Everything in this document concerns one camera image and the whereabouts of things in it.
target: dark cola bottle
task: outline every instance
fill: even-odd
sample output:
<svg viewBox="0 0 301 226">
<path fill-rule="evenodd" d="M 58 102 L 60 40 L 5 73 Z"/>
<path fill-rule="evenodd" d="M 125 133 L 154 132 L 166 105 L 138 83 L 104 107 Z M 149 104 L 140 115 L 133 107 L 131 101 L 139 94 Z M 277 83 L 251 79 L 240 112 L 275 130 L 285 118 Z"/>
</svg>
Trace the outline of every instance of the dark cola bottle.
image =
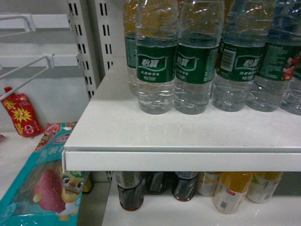
<svg viewBox="0 0 301 226">
<path fill-rule="evenodd" d="M 198 172 L 175 172 L 172 183 L 172 193 L 174 197 L 182 202 L 192 199 L 196 191 Z"/>
<path fill-rule="evenodd" d="M 135 211 L 143 203 L 142 174 L 139 171 L 115 171 L 119 202 L 123 209 Z"/>
<path fill-rule="evenodd" d="M 145 178 L 146 189 L 153 194 L 160 194 L 166 190 L 167 172 L 148 172 Z"/>
</svg>

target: white wire hook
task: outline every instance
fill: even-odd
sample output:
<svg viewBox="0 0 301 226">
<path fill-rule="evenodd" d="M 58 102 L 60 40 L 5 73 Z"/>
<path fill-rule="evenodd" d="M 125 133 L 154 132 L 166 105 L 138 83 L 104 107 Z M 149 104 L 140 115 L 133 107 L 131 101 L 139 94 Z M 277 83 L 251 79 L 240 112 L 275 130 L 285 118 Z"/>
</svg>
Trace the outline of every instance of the white wire hook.
<svg viewBox="0 0 301 226">
<path fill-rule="evenodd" d="M 0 21 L 1 20 L 14 20 L 14 19 L 23 19 L 25 31 L 6 34 L 6 35 L 0 35 L 0 38 L 6 38 L 6 37 L 14 36 L 14 35 L 25 34 L 25 33 L 36 31 L 33 20 L 32 20 L 32 16 L 30 14 L 0 16 Z"/>
<path fill-rule="evenodd" d="M 48 70 L 50 67 L 53 67 L 53 63 L 52 63 L 52 60 L 49 59 L 49 56 L 42 56 L 42 57 L 40 57 L 39 59 L 37 59 L 35 61 L 32 61 L 32 62 L 30 62 L 30 63 L 28 63 L 28 64 L 26 64 L 24 66 L 18 67 L 18 68 L 14 69 L 14 70 L 12 70 L 10 72 L 7 72 L 7 73 L 1 75 L 0 76 L 0 80 L 4 79 L 5 77 L 7 77 L 7 76 L 9 76 L 11 74 L 13 74 L 14 72 L 17 72 L 17 71 L 19 71 L 19 70 L 21 70 L 23 68 L 26 68 L 26 67 L 28 67 L 28 66 L 30 66 L 30 65 L 32 65 L 32 64 L 34 64 L 34 63 L 36 63 L 36 62 L 38 62 L 40 60 L 43 60 L 43 59 L 46 59 L 46 63 L 47 63 L 45 69 L 43 69 L 42 71 L 38 72 L 37 74 L 35 74 L 34 76 L 32 76 L 30 79 L 28 79 L 25 82 L 23 82 L 22 84 L 20 84 L 19 86 L 13 88 L 9 92 L 7 92 L 4 95 L 0 96 L 0 101 L 3 100 L 3 99 L 5 99 L 5 98 L 7 98 L 9 95 L 13 94 L 14 92 L 16 92 L 18 89 L 20 89 L 21 87 L 23 87 L 24 85 L 26 85 L 31 80 L 33 80 L 36 77 L 38 77 L 40 74 L 42 74 L 43 72 L 45 72 L 46 70 Z"/>
</svg>

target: water bottle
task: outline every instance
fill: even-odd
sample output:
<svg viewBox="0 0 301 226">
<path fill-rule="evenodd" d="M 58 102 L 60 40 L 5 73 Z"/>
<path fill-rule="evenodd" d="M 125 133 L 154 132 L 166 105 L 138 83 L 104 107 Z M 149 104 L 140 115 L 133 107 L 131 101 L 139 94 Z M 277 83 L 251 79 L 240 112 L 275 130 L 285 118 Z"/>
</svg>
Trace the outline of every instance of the water bottle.
<svg viewBox="0 0 301 226">
<path fill-rule="evenodd" d="M 235 0 L 222 34 L 221 56 L 212 90 L 215 107 L 237 112 L 258 74 L 271 27 L 273 0 Z"/>
<path fill-rule="evenodd" d="M 137 93 L 142 111 L 168 112 L 174 98 L 177 0 L 140 0 L 136 18 Z"/>
<path fill-rule="evenodd" d="M 202 113 L 209 102 L 223 21 L 223 0 L 187 1 L 182 7 L 174 87 L 174 105 L 182 113 Z"/>
<path fill-rule="evenodd" d="M 138 0 L 125 0 L 123 27 L 127 54 L 127 75 L 131 92 L 137 95 L 135 23 Z"/>
<path fill-rule="evenodd" d="M 277 0 L 265 56 L 247 97 L 247 105 L 272 112 L 281 104 L 301 51 L 301 1 Z"/>
<path fill-rule="evenodd" d="M 289 89 L 280 107 L 289 113 L 301 115 L 301 64 L 299 63 Z"/>
</svg>

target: blue snack bag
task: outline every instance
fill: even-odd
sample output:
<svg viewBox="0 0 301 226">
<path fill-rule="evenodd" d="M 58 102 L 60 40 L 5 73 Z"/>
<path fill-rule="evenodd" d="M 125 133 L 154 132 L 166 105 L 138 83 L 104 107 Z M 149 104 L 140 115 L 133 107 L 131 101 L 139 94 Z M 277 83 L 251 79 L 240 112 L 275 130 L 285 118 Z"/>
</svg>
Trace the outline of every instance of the blue snack bag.
<svg viewBox="0 0 301 226">
<path fill-rule="evenodd" d="M 1 226 L 76 226 L 84 172 L 63 173 L 63 146 L 76 123 L 49 124 L 0 201 Z"/>
</svg>

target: beverage bottle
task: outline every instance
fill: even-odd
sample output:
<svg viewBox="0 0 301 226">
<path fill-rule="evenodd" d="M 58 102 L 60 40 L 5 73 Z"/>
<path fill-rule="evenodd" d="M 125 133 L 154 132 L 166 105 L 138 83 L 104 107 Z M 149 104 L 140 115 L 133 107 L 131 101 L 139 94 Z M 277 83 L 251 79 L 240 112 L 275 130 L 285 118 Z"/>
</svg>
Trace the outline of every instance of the beverage bottle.
<svg viewBox="0 0 301 226">
<path fill-rule="evenodd" d="M 253 172 L 246 196 L 255 203 L 267 202 L 276 190 L 283 172 Z"/>
<path fill-rule="evenodd" d="M 136 18 L 137 92 L 149 114 L 168 112 L 174 98 L 177 0 L 140 0 Z"/>
<path fill-rule="evenodd" d="M 123 209 L 135 211 L 143 203 L 142 174 L 139 171 L 115 171 L 114 172 L 119 202 Z"/>
<path fill-rule="evenodd" d="M 246 196 L 252 176 L 251 172 L 221 173 L 213 198 L 216 208 L 222 213 L 234 213 Z"/>
<path fill-rule="evenodd" d="M 145 179 L 146 189 L 153 194 L 160 194 L 166 190 L 167 172 L 148 172 Z"/>
<path fill-rule="evenodd" d="M 123 27 L 127 54 L 127 75 L 131 92 L 137 95 L 136 72 L 136 11 L 138 0 L 125 0 L 123 5 Z"/>
<path fill-rule="evenodd" d="M 174 197 L 182 202 L 192 199 L 196 190 L 198 172 L 175 172 L 171 191 Z"/>
<path fill-rule="evenodd" d="M 182 7 L 174 86 L 174 105 L 182 113 L 206 109 L 223 21 L 223 0 L 186 1 Z"/>
<path fill-rule="evenodd" d="M 280 107 L 289 113 L 301 115 L 301 64 L 293 75 Z"/>
<path fill-rule="evenodd" d="M 205 196 L 214 195 L 221 172 L 199 172 L 197 191 Z"/>
<path fill-rule="evenodd" d="M 301 54 L 301 1 L 277 0 L 264 60 L 247 97 L 261 112 L 278 109 Z"/>
<path fill-rule="evenodd" d="M 237 112 L 245 106 L 262 61 L 273 18 L 273 3 L 273 0 L 233 1 L 213 81 L 212 104 L 215 107 Z"/>
</svg>

